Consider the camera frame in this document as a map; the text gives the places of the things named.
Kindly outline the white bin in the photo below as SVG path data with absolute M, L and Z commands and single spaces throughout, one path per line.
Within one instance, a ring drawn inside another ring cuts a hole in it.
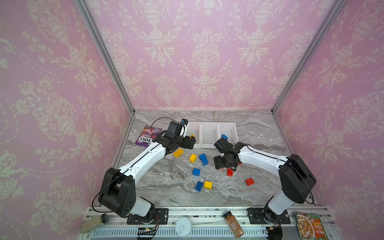
M 236 144 L 239 141 L 237 127 L 235 123 L 218 123 L 219 137 L 225 135 L 227 141 L 231 144 Z
M 187 132 L 186 136 L 194 136 L 196 139 L 196 143 L 194 145 L 195 148 L 201 147 L 201 141 L 200 141 L 200 122 L 189 122 L 187 125 Z
M 215 122 L 200 123 L 200 146 L 203 149 L 214 149 L 219 139 L 219 124 Z

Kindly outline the blue long lego brick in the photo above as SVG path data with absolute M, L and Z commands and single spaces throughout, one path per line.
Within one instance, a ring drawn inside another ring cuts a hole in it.
M 203 166 L 208 165 L 208 160 L 207 160 L 206 158 L 202 158 L 202 159 L 201 159 L 201 162 L 202 162 L 202 165 L 203 165 Z

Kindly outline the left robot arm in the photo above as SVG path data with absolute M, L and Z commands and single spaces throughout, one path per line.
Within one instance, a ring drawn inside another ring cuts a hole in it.
M 122 218 L 135 217 L 149 223 L 155 217 L 155 205 L 136 195 L 136 184 L 159 160 L 178 149 L 193 149 L 196 138 L 187 136 L 188 120 L 172 120 L 167 130 L 159 133 L 136 158 L 120 169 L 106 171 L 100 192 L 95 196 L 108 212 Z

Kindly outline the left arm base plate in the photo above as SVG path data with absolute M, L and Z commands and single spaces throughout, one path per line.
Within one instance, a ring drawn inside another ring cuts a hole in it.
M 155 208 L 152 218 L 146 216 L 129 215 L 127 219 L 128 225 L 166 225 L 168 223 L 169 209 Z

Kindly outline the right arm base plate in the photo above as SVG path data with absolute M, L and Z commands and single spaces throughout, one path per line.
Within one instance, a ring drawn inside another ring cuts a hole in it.
M 251 225 L 289 225 L 291 220 L 288 214 L 288 211 L 285 210 L 281 215 L 276 215 L 271 212 L 271 214 L 266 214 L 263 208 L 248 208 L 247 216 L 249 218 Z

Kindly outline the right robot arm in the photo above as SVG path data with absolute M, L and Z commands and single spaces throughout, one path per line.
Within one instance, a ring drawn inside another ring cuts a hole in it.
M 266 203 L 262 210 L 263 218 L 269 223 L 277 223 L 285 210 L 294 204 L 303 204 L 317 183 L 315 176 L 298 155 L 288 157 L 272 155 L 256 150 L 248 144 L 229 143 L 220 138 L 214 143 L 220 156 L 214 158 L 215 168 L 234 170 L 240 163 L 266 170 L 281 181 L 282 189 Z

